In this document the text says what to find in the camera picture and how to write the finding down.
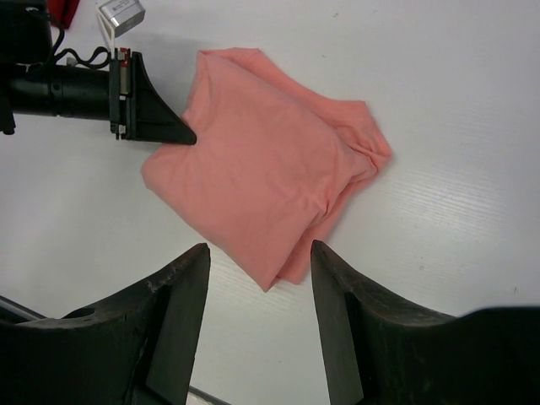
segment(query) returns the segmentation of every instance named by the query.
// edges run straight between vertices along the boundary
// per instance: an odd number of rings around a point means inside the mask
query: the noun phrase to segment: red object
[[[77,11],[79,0],[47,0],[49,13],[64,29],[68,29]]]

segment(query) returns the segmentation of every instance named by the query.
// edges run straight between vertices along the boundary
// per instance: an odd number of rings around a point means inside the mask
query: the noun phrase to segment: white wood-grain surface
[[[101,41],[92,3],[67,35],[81,55]],[[143,53],[176,111],[197,49],[230,46],[368,102],[395,159],[329,240],[351,265],[453,315],[540,303],[539,1],[143,3],[119,45]],[[16,119],[0,137],[0,294],[63,316],[202,241],[145,190],[154,145],[118,143],[106,122]],[[234,405],[327,404],[310,280],[264,294],[212,254],[192,384]]]

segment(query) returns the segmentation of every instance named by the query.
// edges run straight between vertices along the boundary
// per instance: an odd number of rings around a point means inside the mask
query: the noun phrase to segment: black plastic part
[[[332,405],[540,403],[540,308],[454,318],[393,294],[322,242],[311,265]]]
[[[53,66],[32,76],[13,71],[5,87],[13,112],[109,119],[109,73],[82,67]]]
[[[63,319],[0,321],[0,403],[185,403],[209,268],[199,245]]]
[[[118,62],[118,50],[115,49],[115,57],[111,59],[109,65],[109,121],[111,132],[116,134],[116,139],[120,139],[120,125],[126,122],[125,101],[120,101],[120,63]]]
[[[52,48],[50,25],[26,9],[47,10],[46,0],[0,0],[0,64],[44,62]]]
[[[193,145],[193,130],[158,96],[143,64],[133,52],[130,61],[131,96],[127,97],[127,135],[132,141]]]
[[[0,132],[6,135],[15,133],[15,119],[9,98],[0,89]]]

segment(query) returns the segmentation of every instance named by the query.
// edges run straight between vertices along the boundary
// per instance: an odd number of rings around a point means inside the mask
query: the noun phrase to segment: salmon fabric
[[[320,96],[257,49],[200,51],[182,118],[197,144],[159,148],[145,184],[265,291],[303,280],[311,242],[392,155],[363,101]]]

